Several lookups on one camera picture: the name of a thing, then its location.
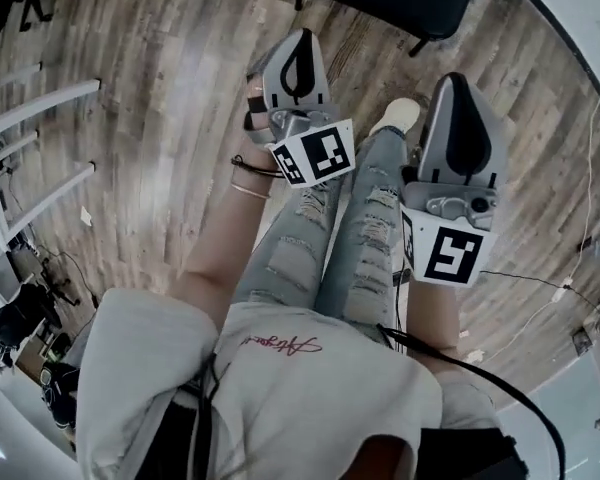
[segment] bracelet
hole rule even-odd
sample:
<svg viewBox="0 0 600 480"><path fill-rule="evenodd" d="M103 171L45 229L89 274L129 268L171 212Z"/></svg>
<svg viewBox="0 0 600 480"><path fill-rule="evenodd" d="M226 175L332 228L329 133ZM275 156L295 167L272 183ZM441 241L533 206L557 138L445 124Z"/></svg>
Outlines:
<svg viewBox="0 0 600 480"><path fill-rule="evenodd" d="M267 194L266 196L263 194L258 194L257 192L253 192L252 190L241 187L240 185L236 185L235 183L232 183L231 186L235 188L238 192L242 192L243 194L249 194L250 196L257 197L258 199L264 199L265 201L270 197L269 194Z"/></svg>
<svg viewBox="0 0 600 480"><path fill-rule="evenodd" d="M269 169L260 169L260 167L255 167L253 165L249 165L245 163L243 158L240 155L236 155L231 159L231 164L235 165L239 169L243 169L247 172L253 174L259 174L260 176L268 176L269 178L284 178L284 175L281 171L272 171Z"/></svg>

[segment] cable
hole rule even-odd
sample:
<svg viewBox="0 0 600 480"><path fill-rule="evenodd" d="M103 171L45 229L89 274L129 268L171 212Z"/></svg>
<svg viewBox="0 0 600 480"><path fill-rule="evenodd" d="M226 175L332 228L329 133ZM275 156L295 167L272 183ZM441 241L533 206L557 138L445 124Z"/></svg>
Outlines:
<svg viewBox="0 0 600 480"><path fill-rule="evenodd" d="M585 301L587 304L589 304L589 306L591 306L593 309L596 309L598 307L597 304L594 304L593 302L591 302L589 299L587 299L584 295L582 295L578 290L576 290L575 288L573 288L572 286L569 286L567 288L567 290L572 291L573 293L575 293L578 297L580 297L583 301Z"/></svg>
<svg viewBox="0 0 600 480"><path fill-rule="evenodd" d="M269 178L284 178L284 174L282 174L282 171L254 167L253 165L249 165L248 163L246 163L240 155L234 156L231 159L231 164L235 165L240 169L244 169L247 172L259 174L260 176L267 176Z"/></svg>
<svg viewBox="0 0 600 480"><path fill-rule="evenodd" d="M511 338L511 341L509 343L507 343L504 347L502 347L500 350L498 350L495 354L493 354L492 356L490 356L489 358L487 358L487 360L484 362L484 364L487 364L489 361L491 361L493 358L497 357L500 355L500 353L504 352L505 350L507 350L514 341L516 341L520 335L527 330L527 327L529 327L529 324L531 323L531 321L538 316L542 310L544 310L545 308L547 308L548 306L550 306L551 304L554 304L553 301L549 301L547 302L544 306L542 306L538 311L536 311L533 315L531 315L531 317L529 318L529 320L527 320L527 322L524 324L524 326L522 327L522 329L520 329L514 336L513 338Z"/></svg>
<svg viewBox="0 0 600 480"><path fill-rule="evenodd" d="M407 262L405 258L402 258L402 268L400 269L400 281L398 282L398 286L396 286L396 323L398 324L398 330L402 331L402 322L400 321L400 311L398 311L398 302L400 300L400 286L402 285L402 276L404 276L404 271L407 268ZM396 350L399 350L401 354L404 354L404 345L396 344Z"/></svg>
<svg viewBox="0 0 600 480"><path fill-rule="evenodd" d="M13 200L16 202L16 204L18 205L18 210L22 211L22 206L20 205L20 201L18 201L18 198L16 197L16 195L13 193L13 190L11 190L11 181L13 180L13 171L11 171L9 173L9 183L7 184L7 188L9 190L9 194L11 194L11 197L13 197Z"/></svg>
<svg viewBox="0 0 600 480"><path fill-rule="evenodd" d="M576 266L573 267L571 275L569 276L571 279L573 279L573 275L576 273L576 270L578 270L578 267L580 266L580 261L582 260L582 251L584 250L583 244L584 241L587 239L587 233L589 232L589 219L591 218L591 183L593 180L593 166L591 165L591 157L593 156L593 118L595 117L599 107L600 97L598 98L598 103L596 103L596 106L594 107L593 112L591 113L591 119L589 120L589 151L587 154L587 164L589 166L589 183L587 185L587 218L584 224L584 233L582 235L582 241L580 242L580 252L578 253L578 261L576 262Z"/></svg>
<svg viewBox="0 0 600 480"><path fill-rule="evenodd" d="M64 251L60 251L58 254L54 254L49 249L47 249L44 245L39 245L38 247L40 247L40 249L44 249L48 254L50 254L51 256L53 256L56 259L59 258L60 256L66 256L73 262L73 264L78 269L78 272L80 272L80 277L82 278L82 284L84 284L84 287L87 289L89 294L91 294L91 302L93 303L93 307L97 308L98 307L98 297L96 297L95 293L93 293L93 290L89 287L89 284L87 283L87 280L84 277L84 273L82 272L80 265L78 265L78 262L73 258L73 256L71 256L68 252L64 252Z"/></svg>
<svg viewBox="0 0 600 480"><path fill-rule="evenodd" d="M513 277L516 279L528 279L529 281L538 281L539 283L544 283L546 285L553 286L554 288L564 288L564 286L560 286L560 285L554 284L550 281L545 281L544 279L539 279L537 277L518 276L516 274L507 274L506 272L494 272L492 270L481 270L480 272L483 274L491 274L491 275L495 275L495 276Z"/></svg>
<svg viewBox="0 0 600 480"><path fill-rule="evenodd" d="M98 312L98 308L96 307L96 310L93 312L93 315L91 315L91 318L89 318L89 321L80 328L80 330L77 332L76 336L80 336L80 334L82 334L82 331L84 331L86 329L87 325L89 325L91 322L93 322L93 319L96 317L97 312Z"/></svg>
<svg viewBox="0 0 600 480"><path fill-rule="evenodd" d="M580 297L583 301L585 301L587 304L589 304L589 306L591 306L592 308L595 309L598 307L596 304L594 304L589 299L587 299L584 295L582 295L578 290L576 290L573 286L569 286L569 285L560 286L558 284L552 283L551 281L545 281L544 279L540 279L538 277L518 276L515 274L507 274L506 272L493 272L492 270L481 270L480 272L482 272L483 274L491 274L491 275L496 275L496 276L513 277L515 279L528 279L529 281L538 281L539 283L544 283L548 286L553 286L554 288L557 288L557 289L562 288L564 290L575 293L578 297Z"/></svg>

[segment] white sneaker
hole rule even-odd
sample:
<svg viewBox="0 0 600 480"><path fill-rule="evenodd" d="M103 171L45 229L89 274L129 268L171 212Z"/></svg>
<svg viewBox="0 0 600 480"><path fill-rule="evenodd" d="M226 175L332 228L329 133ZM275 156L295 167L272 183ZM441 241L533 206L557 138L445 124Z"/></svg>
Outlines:
<svg viewBox="0 0 600 480"><path fill-rule="evenodd" d="M380 118L380 121L371 128L369 137L385 126L394 126L406 135L413 128L413 125L416 124L419 115L420 105L415 101L409 98L393 100L387 106L387 110L384 111L384 115Z"/></svg>

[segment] floorboard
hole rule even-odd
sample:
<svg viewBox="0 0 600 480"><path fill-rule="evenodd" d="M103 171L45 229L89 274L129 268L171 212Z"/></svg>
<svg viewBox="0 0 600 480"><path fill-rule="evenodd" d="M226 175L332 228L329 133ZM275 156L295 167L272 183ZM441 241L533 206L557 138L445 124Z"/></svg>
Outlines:
<svg viewBox="0 0 600 480"><path fill-rule="evenodd" d="M396 97L426 111L436 81L460 71L478 85L511 133L509 182L491 270L560 282L577 261L587 214L589 119L598 94L572 53L527 0L474 0L451 39L407 56L417 40L354 9L306 0L45 0L51 23L18 33L19 6L0 38L0 75L42 61L42 73L0 90L0 113L93 77L101 91L46 112L7 134L34 128L13 191L21 204L93 160L96 174L34 222L43 244L75 256L101 295L112 286L162 292L227 187L241 139L247 67L291 29L314 30L334 99L357 139ZM422 122L416 127L421 129ZM574 286L600 297L600 110L592 126L590 232ZM288 190L274 187L263 225ZM80 221L84 206L93 227ZM58 260L88 294L75 268ZM589 308L573 293L540 313L493 361L554 289L483 276L460 292L464 352L485 351L486 368L529 391L575 357L570 333ZM67 313L79 327L91 309Z"/></svg>

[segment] ripped jeans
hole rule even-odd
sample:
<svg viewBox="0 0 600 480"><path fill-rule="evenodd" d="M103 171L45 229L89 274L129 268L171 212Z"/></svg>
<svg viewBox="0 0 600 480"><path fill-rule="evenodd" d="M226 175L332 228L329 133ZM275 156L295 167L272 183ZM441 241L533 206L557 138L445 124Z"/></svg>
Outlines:
<svg viewBox="0 0 600 480"><path fill-rule="evenodd" d="M294 193L251 256L233 303L310 308L384 343L376 324L395 325L391 250L402 229L405 163L404 135L396 128L362 142L326 271L344 177Z"/></svg>

